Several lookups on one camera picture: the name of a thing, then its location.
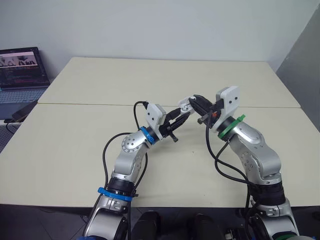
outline white wall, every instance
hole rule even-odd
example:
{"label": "white wall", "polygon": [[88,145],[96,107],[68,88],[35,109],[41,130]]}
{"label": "white wall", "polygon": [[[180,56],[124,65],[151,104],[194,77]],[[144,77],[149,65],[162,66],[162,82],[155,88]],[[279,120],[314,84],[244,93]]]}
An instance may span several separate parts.
{"label": "white wall", "polygon": [[319,0],[0,0],[0,49],[38,46],[50,77],[68,60],[267,61],[280,66]]}

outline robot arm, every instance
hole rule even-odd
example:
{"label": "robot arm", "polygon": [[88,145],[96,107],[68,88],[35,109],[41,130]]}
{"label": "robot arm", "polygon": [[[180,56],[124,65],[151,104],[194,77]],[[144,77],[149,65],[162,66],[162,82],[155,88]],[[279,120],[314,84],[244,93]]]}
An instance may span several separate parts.
{"label": "robot arm", "polygon": [[178,141],[173,131],[193,113],[188,98],[180,106],[167,114],[158,104],[147,105],[148,127],[143,126],[123,139],[110,181],[106,189],[100,187],[98,190],[100,196],[83,231],[85,237],[98,236],[107,240],[126,238],[128,221],[124,214],[128,212],[135,196],[135,184],[143,157],[156,142],[167,136],[172,137],[174,142]]}
{"label": "robot arm", "polygon": [[281,162],[277,153],[265,142],[263,135],[243,122],[242,115],[232,116],[239,105],[239,89],[236,86],[224,88],[216,94],[212,104],[204,97],[194,95],[191,106],[201,115],[198,122],[209,124],[218,137],[229,142],[238,155],[248,180],[252,195],[252,205],[257,203],[257,213],[251,217],[251,225],[258,240],[275,240],[284,235],[299,235],[291,211],[289,200],[285,197],[281,178]]}

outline black cable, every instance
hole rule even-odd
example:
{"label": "black cable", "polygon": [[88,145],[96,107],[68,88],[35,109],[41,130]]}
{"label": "black cable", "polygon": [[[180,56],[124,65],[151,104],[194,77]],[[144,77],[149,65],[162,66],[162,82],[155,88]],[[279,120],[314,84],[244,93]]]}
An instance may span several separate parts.
{"label": "black cable", "polygon": [[106,164],[106,151],[109,146],[109,144],[117,137],[122,136],[122,135],[129,135],[131,132],[122,132],[117,135],[114,135],[110,140],[106,143],[104,146],[103,152],[102,152],[102,162],[103,162],[103,169],[104,169],[104,175],[105,175],[105,182],[104,182],[104,189],[107,188],[108,181],[109,181],[109,176],[108,176],[108,170],[107,170],[107,164]]}
{"label": "black cable", "polygon": [[136,124],[136,127],[138,128],[138,131],[140,130],[140,127],[139,127],[139,123],[138,123],[138,119],[137,119],[137,113],[136,113],[136,107],[138,104],[145,104],[147,103],[146,101],[137,101],[134,105],[133,105],[133,116],[134,116],[134,121],[135,121],[135,124]]}
{"label": "black cable", "polygon": [[146,170],[147,170],[147,166],[148,166],[148,155],[147,155],[147,154],[145,154],[145,160],[144,160],[144,168],[143,168],[143,171],[142,171],[142,173],[141,173],[141,175],[140,175],[140,177],[139,177],[138,181],[137,181],[137,182],[136,182],[136,184],[134,185],[133,190],[132,190],[132,194],[131,194],[131,195],[134,195],[134,194],[136,193],[136,189],[137,189],[137,187],[139,186],[139,184],[140,184],[140,182],[141,182],[141,180],[142,180],[143,176],[145,175],[145,172],[146,172]]}
{"label": "black cable", "polygon": [[127,240],[131,240],[131,202],[128,202],[128,214],[126,216],[128,218],[128,238]]}
{"label": "black cable", "polygon": [[14,135],[15,133],[8,128],[9,123],[10,123],[10,122],[8,122],[8,123],[5,125],[5,128],[6,128],[12,135]]}
{"label": "black cable", "polygon": [[85,224],[87,224],[87,221],[84,220],[84,216],[80,215],[80,218],[82,219],[82,221],[83,221]]}
{"label": "black cable", "polygon": [[249,232],[249,218],[251,217],[252,212],[257,208],[258,205],[259,205],[259,200],[257,200],[255,202],[255,204],[248,210],[248,212],[245,215],[244,230],[245,230],[245,233],[246,233],[247,237],[249,238],[249,240],[252,239],[252,236],[251,236],[251,234]]}
{"label": "black cable", "polygon": [[[239,182],[239,183],[244,183],[244,184],[251,185],[251,186],[254,186],[254,187],[255,187],[256,185],[255,185],[254,183],[248,181],[247,176],[245,176],[245,175],[243,174],[243,172],[241,172],[238,168],[236,168],[236,167],[234,167],[234,166],[232,166],[232,165],[230,165],[230,164],[228,164],[228,163],[225,163],[225,162],[219,160],[219,159],[215,156],[215,154],[212,152],[212,149],[211,149],[211,146],[210,146],[210,140],[209,140],[209,129],[210,129],[210,128],[209,128],[209,126],[210,126],[209,123],[211,123],[212,113],[213,113],[212,110],[208,113],[208,124],[206,125],[206,128],[205,128],[205,141],[206,141],[206,146],[207,146],[207,148],[208,148],[208,151],[209,151],[210,155],[211,155],[211,156],[214,158],[214,160],[215,160],[215,161],[214,161],[215,169],[218,171],[219,174],[221,174],[222,176],[224,176],[224,177],[227,178],[227,179],[230,179],[230,180],[233,180],[233,181],[236,181],[236,182]],[[229,168],[237,171],[237,172],[240,173],[242,176],[245,176],[245,180],[225,174],[224,172],[222,172],[222,171],[219,169],[218,163],[221,163],[221,164],[223,164],[223,165],[225,165],[225,166],[227,166],[227,167],[229,167]]]}
{"label": "black cable", "polygon": [[[226,147],[229,145],[229,141],[227,141],[223,147],[219,150],[219,152],[217,153],[216,157],[219,158],[221,153],[226,149]],[[240,173],[243,178],[245,180],[248,180],[247,176],[242,172],[242,171],[238,171],[238,173]],[[244,207],[244,212],[243,212],[243,217],[246,216],[248,210],[249,210],[249,203],[250,203],[250,193],[249,193],[249,186],[247,185],[247,189],[246,189],[246,200],[245,200],[245,207]]]}

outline white table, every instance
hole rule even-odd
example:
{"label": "white table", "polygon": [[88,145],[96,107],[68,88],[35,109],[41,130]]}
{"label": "white table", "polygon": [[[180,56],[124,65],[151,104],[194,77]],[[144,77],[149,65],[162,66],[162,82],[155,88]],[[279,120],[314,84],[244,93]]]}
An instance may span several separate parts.
{"label": "white table", "polygon": [[[144,108],[138,108],[145,124]],[[300,108],[240,107],[282,161],[292,206],[320,205],[320,135]],[[135,207],[243,207],[246,186],[220,176],[205,144],[204,125],[192,115],[171,138],[149,152]],[[0,203],[92,207],[104,185],[102,150],[110,137],[135,131],[132,106],[38,104],[0,154]],[[211,134],[217,152],[224,144]],[[109,146],[111,173],[121,137]],[[227,148],[221,158],[242,169]]]}
{"label": "white table", "polygon": [[39,99],[48,104],[176,106],[193,94],[216,100],[240,87],[241,107],[299,108],[266,62],[172,61],[74,57]]}

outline black object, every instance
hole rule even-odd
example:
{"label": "black object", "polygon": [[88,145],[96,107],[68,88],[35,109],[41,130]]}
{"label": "black object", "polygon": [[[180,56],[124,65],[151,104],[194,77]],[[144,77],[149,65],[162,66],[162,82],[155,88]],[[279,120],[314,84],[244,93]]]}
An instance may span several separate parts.
{"label": "black object", "polygon": [[38,100],[33,101],[20,109],[19,111],[16,111],[14,114],[12,114],[12,118],[15,122],[23,122],[26,117],[29,115],[32,109],[37,105]]}
{"label": "black object", "polygon": [[156,240],[160,232],[160,216],[156,211],[141,215],[131,232],[131,240]]}
{"label": "black object", "polygon": [[254,232],[254,236],[257,240],[270,239],[266,226],[258,214],[255,214],[253,217],[251,217],[250,223]]}
{"label": "black object", "polygon": [[110,193],[130,197],[134,187],[135,184],[131,181],[111,177],[106,189]]}
{"label": "black object", "polygon": [[46,88],[50,85],[39,49],[36,46],[4,49],[0,50],[0,55],[5,55],[0,60],[0,87],[2,90]]}
{"label": "black object", "polygon": [[125,217],[123,217],[115,232],[113,240],[125,240],[127,236],[127,231],[128,231],[128,221]]}
{"label": "black object", "polygon": [[187,223],[189,239],[225,240],[219,226],[209,216],[197,214]]}
{"label": "black object", "polygon": [[276,206],[286,202],[284,187],[282,182],[272,185],[250,186],[249,192],[255,201],[259,200],[262,205]]}
{"label": "black object", "polygon": [[234,121],[235,121],[235,119],[234,119],[232,116],[230,116],[230,117],[228,117],[226,120],[224,120],[224,121],[221,123],[221,125],[217,128],[219,134],[220,134],[221,132],[223,132],[223,130],[225,130],[225,129],[226,129],[230,124],[232,124]]}
{"label": "black object", "polygon": [[[257,240],[270,239],[266,226],[264,225],[259,214],[255,214],[253,217],[251,217],[250,223],[254,232],[255,239]],[[288,235],[291,235],[293,237],[293,236],[296,236],[297,234],[292,231],[282,231],[282,232],[275,233],[272,236],[272,239],[277,239],[279,237],[288,236]]]}
{"label": "black object", "polygon": [[155,131],[150,126],[148,126],[146,128],[146,130],[150,134],[150,136],[153,137],[155,143],[159,141],[159,138],[158,138],[157,134],[155,133]]}
{"label": "black object", "polygon": [[164,123],[159,127],[159,131],[160,131],[161,135],[164,138],[170,136],[175,143],[178,141],[178,138],[174,135],[173,131],[176,130],[177,128],[179,128],[182,124],[184,124],[185,121],[190,116],[190,112],[179,116],[180,113],[181,113],[180,108],[176,108],[176,109],[170,111],[166,115]]}
{"label": "black object", "polygon": [[226,234],[230,234],[230,238],[226,240],[251,240],[248,239],[244,228],[229,228],[226,230]]}
{"label": "black object", "polygon": [[224,100],[220,99],[215,103],[211,103],[204,96],[193,96],[195,99],[189,98],[189,102],[193,109],[201,116],[201,118],[198,119],[198,123],[207,125],[209,121],[209,112],[211,112],[209,127],[212,128],[221,115],[221,109],[224,108]]}
{"label": "black object", "polygon": [[138,119],[137,119],[137,113],[136,113],[136,107],[137,107],[138,104],[142,104],[144,106],[144,108],[147,109],[149,103],[147,101],[137,101],[133,105],[134,121],[135,121],[136,127],[138,128],[138,131],[139,131],[140,127],[139,127],[139,123],[138,123]]}

